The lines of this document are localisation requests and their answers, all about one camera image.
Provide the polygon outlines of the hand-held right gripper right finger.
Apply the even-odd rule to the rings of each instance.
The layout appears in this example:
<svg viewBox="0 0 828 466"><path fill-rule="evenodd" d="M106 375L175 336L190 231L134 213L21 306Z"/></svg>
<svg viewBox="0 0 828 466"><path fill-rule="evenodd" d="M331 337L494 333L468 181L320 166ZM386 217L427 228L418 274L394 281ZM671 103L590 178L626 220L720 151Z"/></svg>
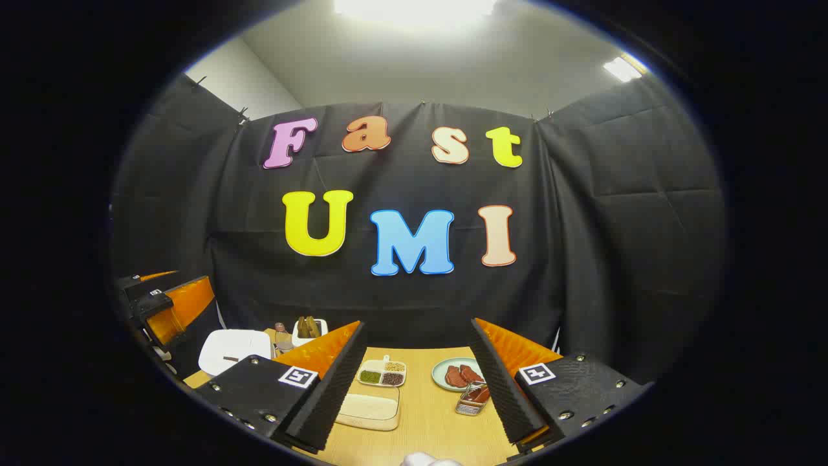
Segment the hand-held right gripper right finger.
<svg viewBox="0 0 828 466"><path fill-rule="evenodd" d="M470 347L510 443L533 449L594 430L650 388L587 352L562 356L473 318Z"/></svg>

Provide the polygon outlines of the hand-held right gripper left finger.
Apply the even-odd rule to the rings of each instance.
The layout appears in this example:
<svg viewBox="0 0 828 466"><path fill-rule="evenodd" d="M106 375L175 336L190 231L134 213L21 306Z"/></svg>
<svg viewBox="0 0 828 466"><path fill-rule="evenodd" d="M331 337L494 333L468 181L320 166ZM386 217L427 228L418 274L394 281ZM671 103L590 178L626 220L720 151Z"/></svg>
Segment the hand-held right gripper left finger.
<svg viewBox="0 0 828 466"><path fill-rule="evenodd" d="M243 430L316 454L363 362L364 328L350 322L278 358L239 358L194 392Z"/></svg>

